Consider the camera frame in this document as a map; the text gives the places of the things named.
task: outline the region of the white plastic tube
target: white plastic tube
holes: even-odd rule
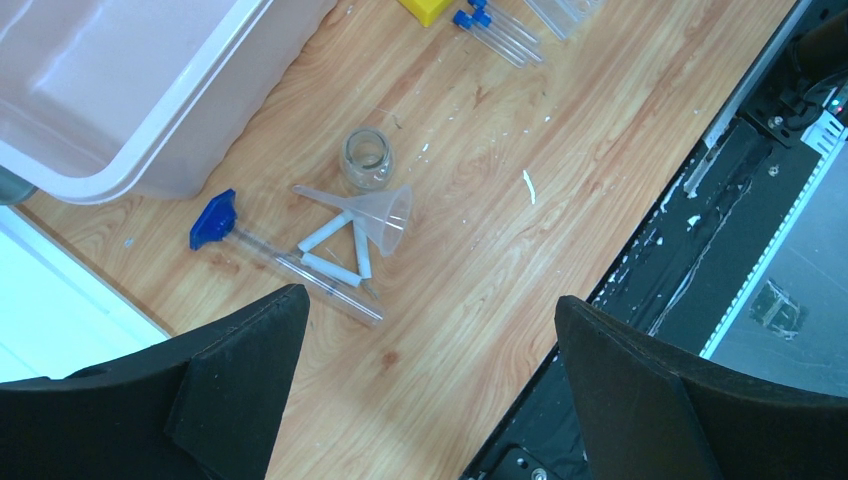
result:
[[[371,256],[368,254],[368,235],[365,230],[353,222],[353,243],[356,246],[356,265],[363,280],[371,278]]]
[[[297,248],[303,253],[309,252],[310,250],[315,248],[319,243],[330,238],[334,233],[341,230],[351,220],[353,220],[353,215],[347,210],[343,211],[338,216],[336,216],[336,218],[330,220],[329,222],[327,222],[326,225],[316,230],[315,233],[303,239],[302,242],[298,243]]]
[[[333,262],[328,262],[321,257],[316,257],[311,253],[304,253],[301,261],[307,267],[314,268],[324,275],[335,278],[336,280],[344,282],[351,287],[358,287],[359,284],[362,283],[362,277],[359,275],[344,267],[340,267]]]

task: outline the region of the blue cap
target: blue cap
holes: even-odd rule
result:
[[[474,15],[472,15],[471,18],[484,27],[488,27],[489,24],[492,23],[492,17],[483,11],[483,9],[474,10]]]
[[[471,19],[471,15],[460,10],[453,16],[453,23],[458,27],[468,30],[474,24],[474,21]]]
[[[236,226],[236,191],[232,188],[209,201],[188,236],[192,250],[209,242],[220,242]]]

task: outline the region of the test tube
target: test tube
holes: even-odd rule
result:
[[[485,10],[495,23],[515,38],[521,39],[531,45],[539,44],[539,37],[524,26],[517,18],[510,15],[506,10],[488,0],[468,0],[468,4],[477,10]]]
[[[453,17],[453,23],[456,26],[473,35],[474,38],[483,42],[483,44],[497,52],[515,67],[524,68],[527,65],[526,54],[516,51],[515,47],[507,44],[502,38],[489,30],[489,24],[486,23],[486,18],[484,17],[483,20],[484,23],[477,22],[471,15],[462,10],[456,12],[456,15]]]
[[[542,57],[542,54],[536,49],[536,45],[533,45],[526,40],[522,40],[519,37],[516,37],[514,32],[511,32],[509,29],[504,28],[504,24],[495,21],[494,17],[487,11],[484,11],[482,8],[474,11],[474,14],[471,16],[479,24],[488,25],[489,31],[491,31],[495,36],[500,38],[503,43],[510,45],[513,49],[518,52],[523,53],[527,57],[530,58],[535,63],[544,63],[545,59]]]
[[[253,233],[236,226],[224,240],[241,248],[252,250],[271,266],[284,273],[294,274],[303,281],[314,298],[323,298],[342,312],[370,327],[383,322],[383,308],[366,300],[356,290],[303,264],[297,255],[278,250]]]
[[[382,323],[384,313],[379,303],[360,297],[352,287],[306,266],[298,254],[279,250],[244,228],[242,222],[237,221],[235,199],[235,190],[229,189],[209,201],[189,232],[192,250],[199,250],[207,243],[226,241],[253,253],[266,265],[294,275],[312,298],[323,298],[370,327]]]

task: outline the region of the white floor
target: white floor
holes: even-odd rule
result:
[[[63,378],[167,338],[40,230],[0,206],[0,382]]]

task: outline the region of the screw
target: screw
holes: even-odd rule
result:
[[[769,118],[768,124],[769,128],[778,128],[783,125],[783,117],[781,117],[780,115],[775,115]]]

